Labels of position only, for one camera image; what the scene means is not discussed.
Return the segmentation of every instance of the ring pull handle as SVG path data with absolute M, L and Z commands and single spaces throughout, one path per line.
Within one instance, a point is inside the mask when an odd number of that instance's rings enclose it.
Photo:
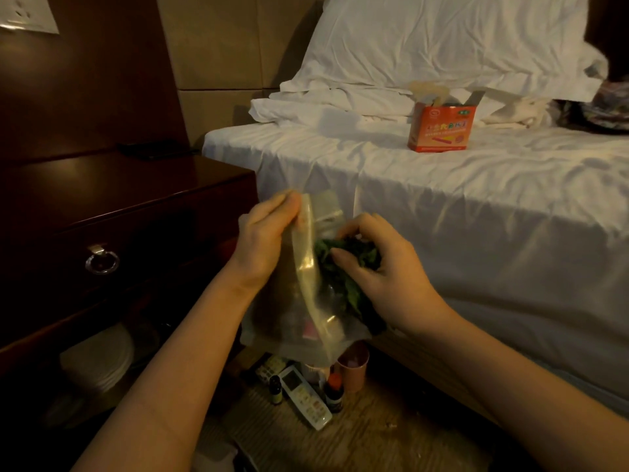
M 92 255 L 85 262 L 85 269 L 94 275 L 109 275 L 120 265 L 120 258 L 100 245 L 89 247 Z

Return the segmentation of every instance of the mattress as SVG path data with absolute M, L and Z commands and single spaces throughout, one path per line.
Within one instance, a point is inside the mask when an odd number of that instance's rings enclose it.
M 629 140 L 477 128 L 422 154 L 408 130 L 239 126 L 203 154 L 255 170 L 260 199 L 333 189 L 348 218 L 381 214 L 461 315 L 629 414 Z

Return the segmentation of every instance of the pink cup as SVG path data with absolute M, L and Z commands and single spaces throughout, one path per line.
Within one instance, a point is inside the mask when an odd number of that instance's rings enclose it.
M 369 361 L 369 349 L 362 341 L 355 342 L 338 358 L 334 372 L 343 378 L 343 388 L 347 393 L 357 393 L 365 385 L 365 373 Z

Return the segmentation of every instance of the headboard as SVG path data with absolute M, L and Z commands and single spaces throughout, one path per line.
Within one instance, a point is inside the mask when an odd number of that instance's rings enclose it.
M 190 142 L 252 123 L 250 101 L 268 96 L 301 66 L 323 0 L 157 0 Z M 628 0 L 590 0 L 586 39 L 629 72 Z

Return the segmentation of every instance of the leafy herb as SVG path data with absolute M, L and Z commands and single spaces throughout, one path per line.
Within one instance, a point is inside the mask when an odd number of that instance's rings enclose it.
M 331 248 L 342 248 L 354 255 L 361 267 L 377 270 L 380 268 L 382 257 L 373 242 L 363 242 L 356 237 L 342 240 L 322 239 L 317 240 L 314 247 L 324 279 L 332 285 L 335 291 L 344 295 L 351 306 L 352 313 L 365 323 L 370 333 L 373 335 L 382 333 L 386 329 L 386 323 L 373 309 L 371 300 L 358 284 L 334 263 L 330 255 Z

